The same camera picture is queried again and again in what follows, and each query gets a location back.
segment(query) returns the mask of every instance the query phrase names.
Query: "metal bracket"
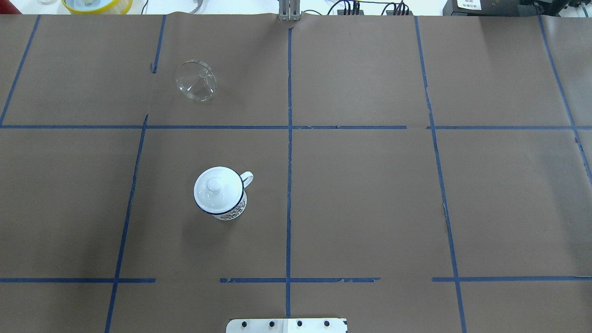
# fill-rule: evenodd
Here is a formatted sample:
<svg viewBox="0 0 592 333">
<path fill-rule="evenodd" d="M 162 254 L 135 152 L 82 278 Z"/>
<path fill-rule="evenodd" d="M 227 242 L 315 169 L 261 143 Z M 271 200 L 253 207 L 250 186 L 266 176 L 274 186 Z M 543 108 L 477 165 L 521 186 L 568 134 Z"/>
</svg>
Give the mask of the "metal bracket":
<svg viewBox="0 0 592 333">
<path fill-rule="evenodd" d="M 300 21 L 300 0 L 279 0 L 280 21 Z"/>
<path fill-rule="evenodd" d="M 226 333 L 347 333 L 343 318 L 233 319 Z"/>
</svg>

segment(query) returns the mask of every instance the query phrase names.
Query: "white label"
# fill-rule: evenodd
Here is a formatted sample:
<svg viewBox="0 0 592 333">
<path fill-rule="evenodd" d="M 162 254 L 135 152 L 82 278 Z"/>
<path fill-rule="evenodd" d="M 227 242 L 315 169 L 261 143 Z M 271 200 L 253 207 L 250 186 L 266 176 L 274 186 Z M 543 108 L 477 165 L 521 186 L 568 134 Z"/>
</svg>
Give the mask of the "white label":
<svg viewBox="0 0 592 333">
<path fill-rule="evenodd" d="M 481 0 L 456 0 L 458 7 L 471 9 L 474 11 L 481 10 Z"/>
</svg>

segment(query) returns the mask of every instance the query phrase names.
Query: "gray metal hinge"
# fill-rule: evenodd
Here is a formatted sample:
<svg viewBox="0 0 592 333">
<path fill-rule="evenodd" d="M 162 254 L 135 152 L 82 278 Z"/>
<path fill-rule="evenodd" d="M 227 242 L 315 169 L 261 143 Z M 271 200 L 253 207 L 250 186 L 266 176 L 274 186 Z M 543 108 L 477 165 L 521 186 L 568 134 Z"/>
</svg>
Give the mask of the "gray metal hinge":
<svg viewBox="0 0 592 333">
<path fill-rule="evenodd" d="M 279 14 L 280 21 L 299 21 L 300 16 L 300 0 L 279 0 Z"/>
</svg>

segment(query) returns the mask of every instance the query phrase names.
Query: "white metal plate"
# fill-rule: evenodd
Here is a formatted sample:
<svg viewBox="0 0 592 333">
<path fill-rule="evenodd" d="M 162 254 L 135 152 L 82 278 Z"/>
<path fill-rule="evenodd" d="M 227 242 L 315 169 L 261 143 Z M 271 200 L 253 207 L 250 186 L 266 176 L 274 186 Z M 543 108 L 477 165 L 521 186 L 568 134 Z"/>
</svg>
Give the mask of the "white metal plate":
<svg viewBox="0 0 592 333">
<path fill-rule="evenodd" d="M 343 318 L 233 319 L 226 333 L 347 333 Z"/>
</svg>

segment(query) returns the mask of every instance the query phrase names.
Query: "white mug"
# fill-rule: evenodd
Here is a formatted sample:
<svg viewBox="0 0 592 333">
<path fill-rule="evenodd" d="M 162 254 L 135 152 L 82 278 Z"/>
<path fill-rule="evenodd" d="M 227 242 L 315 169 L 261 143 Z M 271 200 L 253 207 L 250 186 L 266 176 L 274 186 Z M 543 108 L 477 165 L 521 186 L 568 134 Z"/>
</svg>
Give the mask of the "white mug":
<svg viewBox="0 0 592 333">
<path fill-rule="evenodd" d="M 197 206 L 218 220 L 229 221 L 247 207 L 245 188 L 253 181 L 249 171 L 242 173 L 215 166 L 204 171 L 195 181 L 193 197 Z"/>
</svg>

